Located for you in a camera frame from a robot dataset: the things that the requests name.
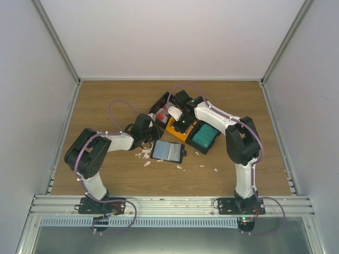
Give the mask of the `black leather card holder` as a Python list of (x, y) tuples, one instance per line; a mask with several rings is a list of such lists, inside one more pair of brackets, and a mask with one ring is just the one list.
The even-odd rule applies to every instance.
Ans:
[(181, 164), (186, 155), (187, 151), (184, 144), (157, 140), (153, 145), (150, 157)]

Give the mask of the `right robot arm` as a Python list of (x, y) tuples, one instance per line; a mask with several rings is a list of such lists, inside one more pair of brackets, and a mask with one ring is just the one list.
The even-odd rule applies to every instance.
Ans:
[(204, 96), (191, 98), (182, 90), (173, 96), (173, 106), (166, 103), (174, 128), (183, 132), (195, 120), (217, 129), (225, 136), (228, 157), (236, 168), (235, 210), (247, 214), (257, 201), (255, 167), (263, 158), (263, 145), (253, 120), (233, 116), (211, 104)]

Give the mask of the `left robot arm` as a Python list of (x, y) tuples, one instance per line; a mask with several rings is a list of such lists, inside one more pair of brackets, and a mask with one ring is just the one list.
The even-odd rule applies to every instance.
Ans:
[(64, 162), (81, 182), (85, 194), (92, 198), (91, 208), (98, 214), (109, 209), (109, 192), (103, 185), (99, 170), (106, 154), (131, 151), (160, 139), (163, 131), (156, 126), (156, 115), (138, 114), (134, 123), (118, 133), (96, 132), (85, 128), (64, 156)]

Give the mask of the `red white card stack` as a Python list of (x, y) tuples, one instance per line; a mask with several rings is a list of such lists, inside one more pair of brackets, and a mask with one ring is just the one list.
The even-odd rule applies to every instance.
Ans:
[(163, 106), (156, 112), (156, 119), (160, 122), (167, 124), (168, 120), (170, 118), (170, 115), (167, 111), (167, 106)]

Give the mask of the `black bin with teal cards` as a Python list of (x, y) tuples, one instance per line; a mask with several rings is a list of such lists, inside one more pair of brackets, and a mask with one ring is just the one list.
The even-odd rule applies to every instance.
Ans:
[(221, 132), (204, 121), (197, 121), (185, 143), (206, 155)]

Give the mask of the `teal card stack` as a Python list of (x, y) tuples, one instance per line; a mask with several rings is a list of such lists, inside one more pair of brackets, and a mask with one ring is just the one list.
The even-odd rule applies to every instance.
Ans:
[(218, 130), (208, 124), (203, 124), (193, 136), (192, 141), (203, 148), (208, 148), (217, 134)]

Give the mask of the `yellow plastic bin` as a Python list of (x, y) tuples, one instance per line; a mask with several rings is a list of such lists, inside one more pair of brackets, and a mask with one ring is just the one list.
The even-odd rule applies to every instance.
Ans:
[(189, 134), (192, 132), (192, 130), (194, 129), (194, 127), (196, 126), (196, 124), (198, 123), (197, 121), (194, 121), (193, 124), (191, 124), (184, 133), (181, 133), (180, 131), (176, 130), (174, 127), (174, 122), (175, 119), (173, 117), (171, 117), (167, 123), (167, 126), (165, 128), (165, 130), (167, 132), (169, 132), (170, 134), (172, 134), (173, 136), (179, 138), (181, 141), (186, 141)]

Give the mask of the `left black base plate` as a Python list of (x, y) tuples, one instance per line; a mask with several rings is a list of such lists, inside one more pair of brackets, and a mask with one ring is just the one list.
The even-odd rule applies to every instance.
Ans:
[(82, 197), (80, 203), (74, 206), (79, 214), (101, 214), (106, 216), (124, 214), (125, 198), (109, 197), (109, 203), (94, 201), (88, 196)]

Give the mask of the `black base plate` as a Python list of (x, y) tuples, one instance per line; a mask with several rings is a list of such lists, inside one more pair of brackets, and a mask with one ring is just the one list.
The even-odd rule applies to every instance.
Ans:
[(212, 206), (218, 209), (220, 215), (264, 215), (266, 213), (263, 201), (254, 196), (242, 200), (235, 197), (216, 198)]
[(74, 206), (79, 214), (101, 214), (106, 216), (124, 214), (125, 198), (109, 197), (109, 203), (94, 201), (88, 196), (82, 197), (80, 203)]

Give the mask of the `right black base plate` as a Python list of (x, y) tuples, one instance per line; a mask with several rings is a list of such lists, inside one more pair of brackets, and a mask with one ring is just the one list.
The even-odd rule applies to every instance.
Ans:
[(264, 215), (266, 213), (263, 201), (254, 196), (242, 200), (235, 197), (216, 198), (212, 206), (218, 209), (220, 215)]

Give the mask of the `aluminium front rail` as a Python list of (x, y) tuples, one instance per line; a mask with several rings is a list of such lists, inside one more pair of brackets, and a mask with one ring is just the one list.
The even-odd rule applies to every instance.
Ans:
[[(81, 196), (37, 195), (33, 198), (30, 215), (77, 215), (74, 206)], [(212, 196), (128, 196), (141, 217), (218, 217), (216, 197)], [(287, 217), (314, 216), (307, 196), (277, 196)]]

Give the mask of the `aluminium frame post left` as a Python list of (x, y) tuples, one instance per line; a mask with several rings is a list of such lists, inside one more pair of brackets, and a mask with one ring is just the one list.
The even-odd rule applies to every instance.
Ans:
[(66, 64), (67, 69), (69, 70), (71, 76), (73, 77), (74, 81), (76, 82), (77, 86), (80, 85), (81, 79), (79, 75), (77, 74), (77, 71), (74, 68), (74, 65), (72, 64), (45, 8), (43, 7), (40, 0), (32, 0), (31, 3), (33, 4), (34, 8), (38, 12), (38, 15), (40, 19), (42, 20), (45, 28), (47, 29), (54, 45), (56, 46), (58, 52), (60, 53), (64, 63)]

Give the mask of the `aluminium frame post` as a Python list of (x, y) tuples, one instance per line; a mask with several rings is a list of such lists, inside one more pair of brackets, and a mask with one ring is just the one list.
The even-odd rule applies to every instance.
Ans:
[(280, 58), (282, 57), (287, 46), (289, 45), (289, 43), (292, 40), (293, 36), (295, 35), (296, 31), (300, 27), (301, 23), (303, 22), (305, 16), (307, 15), (307, 13), (310, 10), (313, 3), (314, 3), (314, 0), (303, 1), (299, 11), (297, 12), (297, 14), (296, 14), (295, 18), (293, 19), (289, 29), (287, 30), (286, 35), (284, 36), (282, 42), (280, 43), (278, 50), (276, 51), (276, 53), (275, 53), (272, 61), (270, 62), (266, 72), (264, 73), (263, 77), (260, 80), (261, 86), (264, 86), (265, 83), (268, 81), (270, 75), (274, 71), (276, 65), (278, 64), (278, 62), (280, 60)]
[(69, 70), (71, 76), (73, 77), (74, 81), (76, 82), (77, 86), (80, 85), (81, 79), (79, 75), (77, 74), (77, 71), (74, 68), (74, 65), (72, 64), (45, 8), (43, 7), (40, 0), (32, 0), (31, 3), (33, 4), (34, 8), (38, 12), (38, 15), (40, 19), (42, 20), (45, 28), (47, 29), (54, 45), (56, 46), (58, 52), (60, 53), (64, 63), (66, 64), (67, 69)]

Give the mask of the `aluminium frame post right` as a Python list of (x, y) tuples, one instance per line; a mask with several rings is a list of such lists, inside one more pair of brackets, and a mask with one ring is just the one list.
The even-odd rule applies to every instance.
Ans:
[(301, 23), (303, 22), (305, 16), (307, 15), (307, 13), (310, 10), (313, 3), (314, 3), (314, 0), (303, 1), (299, 11), (297, 12), (297, 14), (296, 14), (295, 18), (293, 19), (289, 29), (287, 30), (286, 35), (284, 36), (282, 42), (280, 43), (278, 50), (276, 51), (276, 53), (275, 53), (272, 61), (270, 62), (266, 72), (264, 73), (263, 77), (260, 80), (261, 86), (264, 86), (265, 83), (268, 81), (270, 75), (274, 71), (276, 65), (278, 64), (278, 62), (280, 60), (280, 58), (282, 57), (287, 46), (289, 45), (289, 43), (292, 40), (293, 36), (295, 35), (296, 31), (300, 27)]

